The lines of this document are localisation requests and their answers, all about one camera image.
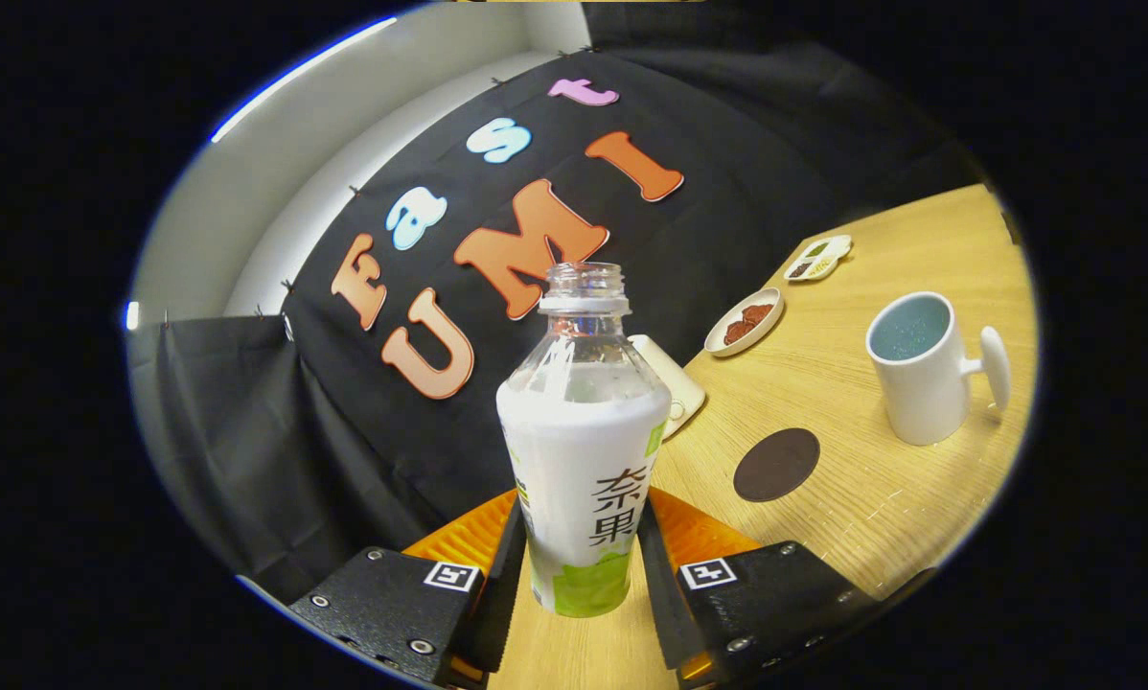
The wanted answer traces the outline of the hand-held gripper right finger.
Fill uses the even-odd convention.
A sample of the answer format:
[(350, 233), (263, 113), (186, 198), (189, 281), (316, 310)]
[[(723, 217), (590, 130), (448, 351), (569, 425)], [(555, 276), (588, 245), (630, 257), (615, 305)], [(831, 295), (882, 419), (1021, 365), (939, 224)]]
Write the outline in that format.
[(861, 628), (884, 602), (794, 540), (762, 545), (651, 489), (638, 530), (654, 631), (678, 687), (736, 687)]

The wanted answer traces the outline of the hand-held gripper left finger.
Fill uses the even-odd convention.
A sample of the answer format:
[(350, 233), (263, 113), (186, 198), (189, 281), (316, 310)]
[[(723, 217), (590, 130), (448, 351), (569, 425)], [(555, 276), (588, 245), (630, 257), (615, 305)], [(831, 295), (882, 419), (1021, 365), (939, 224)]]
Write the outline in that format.
[(403, 551), (367, 546), (289, 604), (352, 656), (422, 687), (487, 689), (515, 608), (525, 529), (514, 490)]

